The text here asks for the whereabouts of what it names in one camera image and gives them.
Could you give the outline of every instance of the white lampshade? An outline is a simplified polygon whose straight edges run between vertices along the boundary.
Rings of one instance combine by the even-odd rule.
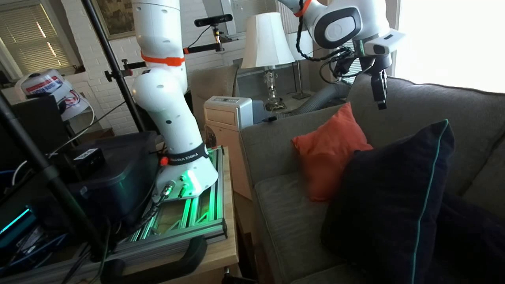
[[[242,68],[264,67],[294,62],[280,13],[264,13],[247,19]]]
[[[289,46],[289,49],[291,50],[291,53],[293,54],[293,57],[295,60],[303,60],[305,59],[301,54],[296,50],[296,32],[292,32],[286,35],[286,40],[287,44]],[[312,38],[311,35],[309,34],[309,31],[304,30],[301,32],[300,36],[300,50],[304,54],[312,57],[312,52],[314,51],[314,46],[312,45]]]

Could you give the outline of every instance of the black pole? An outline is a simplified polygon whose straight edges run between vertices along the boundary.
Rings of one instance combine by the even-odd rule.
[[[91,21],[91,25],[93,26],[96,36],[98,37],[98,40],[100,42],[100,45],[102,46],[102,49],[104,50],[105,57],[107,58],[107,62],[109,63],[109,66],[111,67],[112,70],[112,76],[116,80],[116,83],[118,84],[119,90],[121,91],[121,94],[123,95],[123,98],[125,99],[126,105],[128,106],[128,109],[130,110],[131,116],[133,117],[133,121],[135,121],[135,125],[137,125],[138,131],[145,131],[145,126],[144,123],[142,122],[142,119],[140,118],[140,115],[138,114],[137,108],[135,107],[135,102],[133,101],[133,98],[131,97],[130,90],[128,89],[128,86],[126,85],[126,81],[123,77],[123,74],[121,72],[121,69],[119,69],[119,64],[116,61],[116,57],[114,56],[114,52],[112,51],[112,47],[109,43],[109,40],[107,40],[107,37],[105,36],[104,28],[102,27],[102,24],[100,23],[100,20],[98,19],[98,16],[96,14],[96,11],[93,7],[93,4],[91,3],[91,0],[82,0],[82,4],[84,5],[84,9],[86,10],[86,13],[88,14],[89,20]]]
[[[0,90],[0,124],[23,152],[30,165],[41,172],[48,181],[47,187],[69,217],[74,230],[91,246],[94,255],[101,255],[104,244],[100,235],[82,211],[67,186],[60,179],[57,169],[49,163],[46,156],[35,145],[21,122],[12,111],[11,105]]]

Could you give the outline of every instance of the orange pillow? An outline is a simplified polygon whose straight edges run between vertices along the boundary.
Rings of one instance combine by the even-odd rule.
[[[340,187],[342,173],[354,151],[373,149],[356,123],[350,103],[343,105],[316,131],[291,141],[300,155],[312,201],[331,199]]]

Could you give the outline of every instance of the wooden table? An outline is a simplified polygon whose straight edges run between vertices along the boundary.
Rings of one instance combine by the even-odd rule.
[[[192,274],[163,283],[221,283],[225,267],[229,267],[232,275],[239,275],[235,215],[233,211],[233,189],[231,187],[230,161],[227,147],[224,148],[223,167],[224,218],[228,227],[228,238],[224,241],[210,244],[207,247],[207,253],[200,266]],[[156,261],[127,267],[123,274],[126,275],[173,262],[180,259],[182,255],[183,253],[180,253],[157,259]]]

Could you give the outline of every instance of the couch armrest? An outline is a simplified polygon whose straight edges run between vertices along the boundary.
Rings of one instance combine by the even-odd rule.
[[[269,177],[298,169],[291,139],[316,130],[341,106],[256,124],[240,131],[245,163],[252,186]]]

